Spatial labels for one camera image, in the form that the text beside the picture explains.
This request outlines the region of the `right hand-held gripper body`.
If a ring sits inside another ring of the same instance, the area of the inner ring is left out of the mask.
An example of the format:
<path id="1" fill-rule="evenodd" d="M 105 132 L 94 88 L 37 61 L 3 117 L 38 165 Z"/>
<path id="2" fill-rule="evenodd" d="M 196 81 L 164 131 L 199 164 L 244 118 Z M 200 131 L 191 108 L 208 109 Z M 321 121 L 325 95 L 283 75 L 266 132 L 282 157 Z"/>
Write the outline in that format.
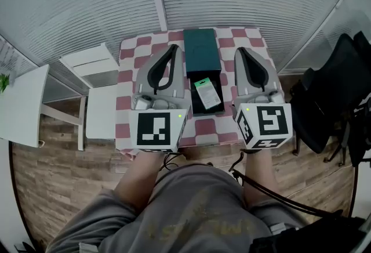
<path id="1" fill-rule="evenodd" d="M 293 136 L 292 110 L 282 91 L 238 95 L 234 107 L 248 150 L 277 149 Z"/>

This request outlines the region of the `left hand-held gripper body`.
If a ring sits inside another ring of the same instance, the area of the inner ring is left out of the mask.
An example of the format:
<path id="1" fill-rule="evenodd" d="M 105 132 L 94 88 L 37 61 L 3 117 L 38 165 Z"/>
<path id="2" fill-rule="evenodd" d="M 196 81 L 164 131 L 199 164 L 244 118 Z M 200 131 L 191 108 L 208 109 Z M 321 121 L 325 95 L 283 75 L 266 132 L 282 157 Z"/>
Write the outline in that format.
<path id="1" fill-rule="evenodd" d="M 176 152 L 188 119 L 190 101 L 135 94 L 133 102 L 129 113 L 132 148 L 153 153 Z"/>

